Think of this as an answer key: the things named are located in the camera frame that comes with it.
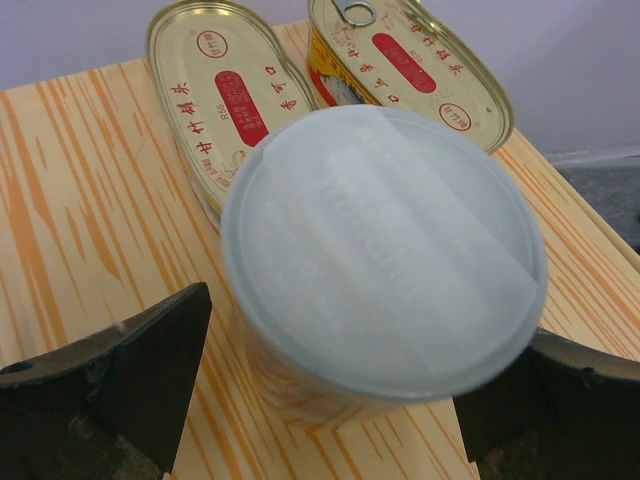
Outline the oval fish can front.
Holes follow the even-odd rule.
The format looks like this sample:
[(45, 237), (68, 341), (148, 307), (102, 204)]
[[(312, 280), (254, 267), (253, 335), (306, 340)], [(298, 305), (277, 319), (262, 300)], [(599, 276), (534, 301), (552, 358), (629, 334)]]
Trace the oval fish can front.
[(152, 80), (192, 188), (219, 224), (233, 178), (269, 133), (319, 105), (275, 31), (234, 1), (177, 1), (146, 34)]

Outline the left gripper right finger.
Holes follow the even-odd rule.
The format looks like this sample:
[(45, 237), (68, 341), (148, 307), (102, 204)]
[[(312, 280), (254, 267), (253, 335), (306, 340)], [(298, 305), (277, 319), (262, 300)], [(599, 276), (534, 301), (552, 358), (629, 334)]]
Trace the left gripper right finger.
[(483, 479), (636, 479), (639, 364), (545, 329), (503, 373), (453, 400)]

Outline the oval fish can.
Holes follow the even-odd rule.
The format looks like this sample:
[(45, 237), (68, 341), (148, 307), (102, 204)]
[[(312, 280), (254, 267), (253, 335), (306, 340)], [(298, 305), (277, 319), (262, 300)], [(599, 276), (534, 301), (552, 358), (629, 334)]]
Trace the oval fish can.
[(177, 1), (146, 34), (152, 80), (192, 188), (219, 224), (233, 178), (269, 133), (319, 105), (275, 31), (234, 1)]
[(502, 86), (419, 2), (314, 0), (307, 7), (307, 68), (326, 104), (413, 112), (487, 153), (511, 136), (514, 113)]

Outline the white-lid cylindrical can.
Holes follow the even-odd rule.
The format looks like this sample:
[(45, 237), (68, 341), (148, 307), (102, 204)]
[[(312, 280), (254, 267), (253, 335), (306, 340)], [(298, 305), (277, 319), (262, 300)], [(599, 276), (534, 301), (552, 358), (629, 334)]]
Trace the white-lid cylindrical can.
[(529, 344), (542, 235), (505, 170), (398, 109), (319, 110), (234, 177), (223, 255), (266, 403), (344, 422), (471, 391)]

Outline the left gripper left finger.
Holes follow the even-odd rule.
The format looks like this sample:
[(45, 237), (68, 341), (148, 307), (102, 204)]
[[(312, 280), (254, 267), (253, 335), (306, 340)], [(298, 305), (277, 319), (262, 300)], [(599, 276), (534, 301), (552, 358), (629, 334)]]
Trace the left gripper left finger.
[(162, 479), (174, 468), (212, 302), (191, 284), (1, 370), (4, 479)]

